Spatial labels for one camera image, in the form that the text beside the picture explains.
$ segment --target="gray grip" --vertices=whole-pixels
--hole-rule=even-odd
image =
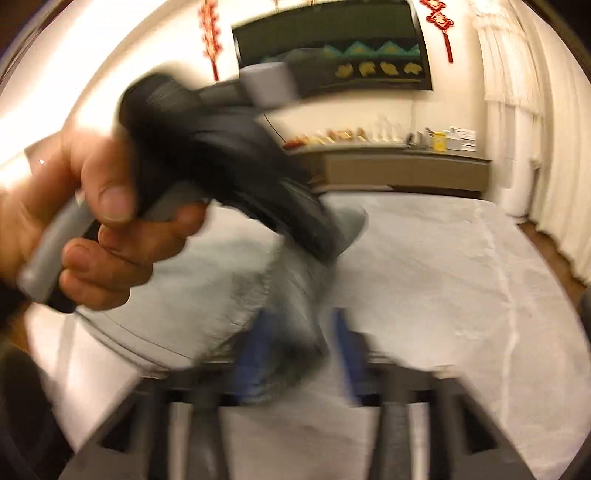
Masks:
[[[144,215],[144,219],[153,222],[169,221],[178,207],[203,198],[201,191],[193,184],[187,181],[178,182],[159,198]],[[94,221],[95,216],[88,203],[72,198],[45,230],[31,261],[20,271],[17,278],[20,290],[31,300],[46,303],[63,268],[63,248],[73,238],[84,235]]]

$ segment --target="hand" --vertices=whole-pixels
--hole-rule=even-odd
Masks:
[[[129,289],[146,283],[153,263],[182,251],[203,225],[205,204],[185,205],[170,222],[134,219],[131,150],[119,138],[61,132],[43,153],[43,164],[0,198],[0,274],[14,285],[43,230],[82,186],[102,224],[99,242],[76,238],[63,250],[60,287],[94,310],[123,305]]]

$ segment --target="red chinese knot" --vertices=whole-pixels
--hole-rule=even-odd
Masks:
[[[202,40],[205,44],[205,52],[203,53],[212,63],[213,78],[219,81],[217,73],[216,60],[222,52],[222,45],[218,38],[220,36],[220,29],[217,27],[219,16],[216,13],[217,0],[203,0],[199,8],[200,25],[203,30]]]
[[[447,18],[442,12],[446,7],[446,4],[440,0],[420,0],[420,2],[432,10],[431,14],[427,16],[427,21],[443,32],[443,40],[445,41],[445,48],[447,50],[447,59],[449,63],[453,63],[452,46],[450,45],[449,37],[447,36],[447,29],[453,26],[453,20]]]

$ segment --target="black frame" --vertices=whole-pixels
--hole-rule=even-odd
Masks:
[[[425,44],[425,39],[423,36],[423,30],[421,28],[420,21],[418,19],[418,14],[416,9],[414,8],[413,3],[410,0],[348,0],[347,3],[354,2],[359,4],[367,4],[367,3],[374,3],[374,4],[392,4],[392,3],[406,3],[411,12],[411,19],[413,22],[413,27],[415,30],[415,34],[417,37],[417,43],[419,46],[420,51],[420,59],[421,59],[421,67],[424,70],[424,77],[421,79],[417,79],[415,82],[411,82],[409,80],[402,81],[403,79],[391,79],[388,81],[386,78],[375,79],[375,80],[368,80],[368,79],[351,79],[346,82],[338,82],[335,83],[333,71],[330,71],[330,74],[319,74],[320,70],[326,70],[327,64],[334,64],[332,65],[332,69],[335,69],[339,63],[343,60],[331,60],[326,58],[321,59],[307,59],[303,61],[298,61],[294,63],[293,66],[293,73],[296,79],[296,84],[300,91],[300,95],[302,98],[307,98],[309,96],[314,95],[322,95],[325,93],[333,93],[333,92],[342,92],[345,90],[370,90],[370,89],[396,89],[396,90],[433,90],[433,82],[431,79],[431,69],[429,66],[429,59],[427,53],[427,46]],[[302,9],[321,9],[321,8],[340,8],[340,2],[329,2],[326,4],[319,4],[319,5],[306,5],[304,7],[299,7],[293,10],[280,12],[278,14],[272,14],[267,17],[257,18],[250,22],[245,22],[243,24],[236,25],[232,28],[234,34],[234,47],[236,50],[236,56],[238,58],[238,64],[240,68],[246,66],[246,64],[242,60],[242,56],[240,53],[240,47],[238,45],[238,40],[236,38],[235,31],[245,25],[249,25],[253,22],[257,21],[265,21],[273,16],[276,15],[286,15],[286,14],[293,14],[294,11],[301,11]],[[354,61],[368,61],[368,59],[356,59]]]

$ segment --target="black strap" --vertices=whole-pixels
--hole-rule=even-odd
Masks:
[[[20,290],[9,287],[0,280],[0,330],[6,329],[9,319],[27,300],[27,296]]]

